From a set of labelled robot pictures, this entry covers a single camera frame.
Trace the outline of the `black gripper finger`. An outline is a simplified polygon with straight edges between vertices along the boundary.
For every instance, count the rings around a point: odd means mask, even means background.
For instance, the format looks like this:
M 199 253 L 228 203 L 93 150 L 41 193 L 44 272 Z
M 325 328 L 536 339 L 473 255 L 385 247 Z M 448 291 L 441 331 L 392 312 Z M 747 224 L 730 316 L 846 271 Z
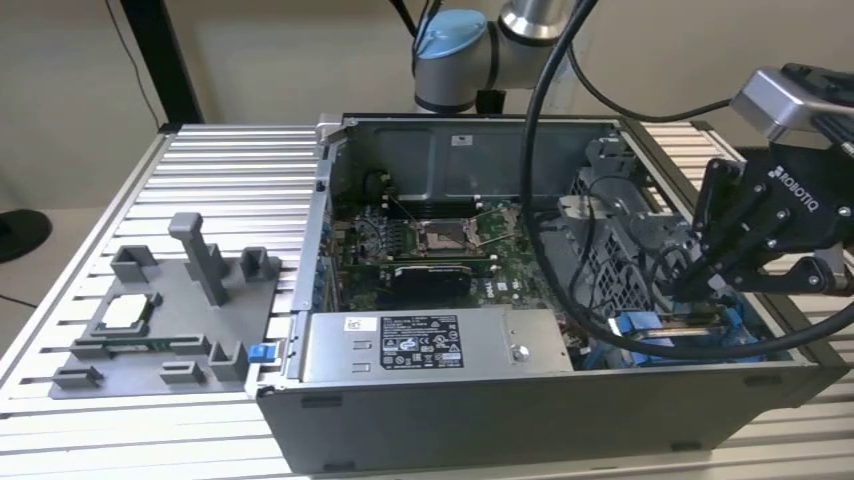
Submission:
M 747 209 L 762 196 L 762 190 L 742 186 L 744 165 L 740 162 L 714 158 L 704 170 L 691 233 L 698 242 L 698 255 L 671 283 L 671 295 L 679 302 L 706 300 L 719 286 L 710 281 L 720 279 L 735 268 L 739 257 L 740 227 Z
M 750 293 L 835 294 L 838 270 L 810 253 L 836 243 L 795 214 L 712 225 L 699 257 L 679 275 L 679 299 L 706 300 L 726 287 Z

